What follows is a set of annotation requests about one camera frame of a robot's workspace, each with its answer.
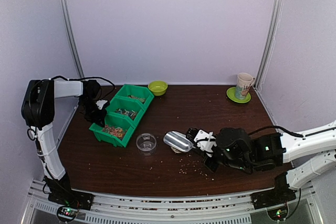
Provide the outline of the metal scoop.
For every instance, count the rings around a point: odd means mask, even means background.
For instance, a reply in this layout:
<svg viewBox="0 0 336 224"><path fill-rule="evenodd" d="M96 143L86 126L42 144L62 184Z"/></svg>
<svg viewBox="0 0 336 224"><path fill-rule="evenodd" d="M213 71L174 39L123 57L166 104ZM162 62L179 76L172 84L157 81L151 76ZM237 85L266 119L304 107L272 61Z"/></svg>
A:
<svg viewBox="0 0 336 224"><path fill-rule="evenodd" d="M186 135L177 131L167 132L163 138L163 142L166 145L181 151L184 150L189 152L194 147L193 143L186 138Z"/></svg>

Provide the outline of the green three-compartment candy bin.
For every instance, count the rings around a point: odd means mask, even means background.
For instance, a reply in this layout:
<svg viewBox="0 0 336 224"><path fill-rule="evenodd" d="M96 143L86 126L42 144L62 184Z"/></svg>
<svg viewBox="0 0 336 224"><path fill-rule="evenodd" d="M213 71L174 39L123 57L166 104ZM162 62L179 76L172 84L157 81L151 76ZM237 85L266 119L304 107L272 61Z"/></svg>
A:
<svg viewBox="0 0 336 224"><path fill-rule="evenodd" d="M89 130L99 142L126 147L153 99L147 87L125 84L106 108L104 126L94 123Z"/></svg>

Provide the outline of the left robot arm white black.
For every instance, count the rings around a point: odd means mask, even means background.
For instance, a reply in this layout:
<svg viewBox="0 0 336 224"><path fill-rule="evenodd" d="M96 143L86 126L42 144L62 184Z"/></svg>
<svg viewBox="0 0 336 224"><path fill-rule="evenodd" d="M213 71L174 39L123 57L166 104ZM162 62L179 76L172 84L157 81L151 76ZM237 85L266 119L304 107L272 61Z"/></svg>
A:
<svg viewBox="0 0 336 224"><path fill-rule="evenodd" d="M66 176L53 134L55 100L74 97L84 108L84 118L100 127L105 126L109 101L97 100L101 92L98 78L67 79L56 76L49 79L30 80L21 108L28 126L27 134L36 142L37 154L48 179L62 180Z"/></svg>

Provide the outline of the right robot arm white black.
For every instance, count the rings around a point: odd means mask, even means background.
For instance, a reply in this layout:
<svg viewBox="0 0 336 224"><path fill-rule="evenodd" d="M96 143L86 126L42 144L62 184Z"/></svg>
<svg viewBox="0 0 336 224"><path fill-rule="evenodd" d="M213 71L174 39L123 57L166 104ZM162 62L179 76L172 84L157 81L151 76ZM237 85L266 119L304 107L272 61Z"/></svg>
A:
<svg viewBox="0 0 336 224"><path fill-rule="evenodd" d="M275 188L269 192L269 199L279 204L289 196L289 190L298 190L335 164L335 122L299 133L277 125L273 128L276 133L258 138L252 138L252 135L266 127L250 133L242 128L225 127L218 134L190 128L186 138L204 156L205 166L213 172L219 165L224 165L252 174L314 155L302 166L275 178Z"/></svg>

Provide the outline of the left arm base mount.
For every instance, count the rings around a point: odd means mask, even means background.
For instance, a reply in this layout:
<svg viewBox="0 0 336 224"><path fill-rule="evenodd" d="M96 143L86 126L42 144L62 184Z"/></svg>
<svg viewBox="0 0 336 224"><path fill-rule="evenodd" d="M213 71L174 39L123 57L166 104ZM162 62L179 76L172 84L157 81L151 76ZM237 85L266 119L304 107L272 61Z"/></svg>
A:
<svg viewBox="0 0 336 224"><path fill-rule="evenodd" d="M79 210L90 210L93 198L93 194L76 190L72 191L71 194L52 192L48 195L49 201L60 205L57 207L56 216L62 222L74 221Z"/></svg>

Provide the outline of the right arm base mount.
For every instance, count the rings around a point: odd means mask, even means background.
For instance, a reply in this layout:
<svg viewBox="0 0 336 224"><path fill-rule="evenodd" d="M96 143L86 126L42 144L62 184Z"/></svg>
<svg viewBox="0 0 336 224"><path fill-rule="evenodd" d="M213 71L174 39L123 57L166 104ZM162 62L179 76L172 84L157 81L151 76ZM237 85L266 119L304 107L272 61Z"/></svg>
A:
<svg viewBox="0 0 336 224"><path fill-rule="evenodd" d="M273 221L284 221L290 216L288 202L296 199L296 192L290 189L270 189L251 194L254 209L266 208Z"/></svg>

